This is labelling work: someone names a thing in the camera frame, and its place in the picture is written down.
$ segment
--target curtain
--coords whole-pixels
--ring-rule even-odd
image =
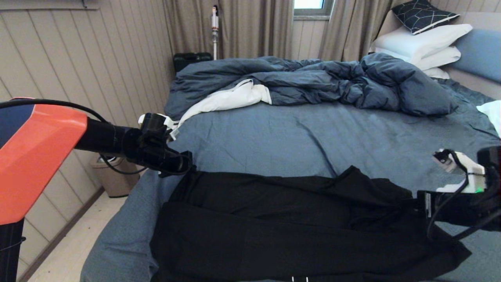
[[[390,9],[408,0],[335,0],[320,46],[323,60],[354,61],[367,55]]]
[[[218,59],[290,58],[294,0],[165,0],[174,53],[213,53],[211,10],[219,8]]]

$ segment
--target mattress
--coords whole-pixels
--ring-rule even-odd
[[[447,116],[417,117],[341,103],[281,107],[259,103],[196,115],[169,146],[192,151],[197,168],[208,172],[335,177],[354,165],[371,178],[389,178],[414,193],[435,190],[461,181],[461,176],[447,174],[432,161],[435,150],[450,148],[474,159],[479,149],[500,144],[493,125],[475,108],[490,98],[453,80],[437,82],[458,104]],[[141,177],[96,241],[81,281],[151,279],[157,264],[149,241],[158,211],[180,179],[161,179],[151,170]],[[450,233],[463,230],[439,225]],[[473,255],[441,279],[498,280],[499,233],[479,231],[463,242]]]

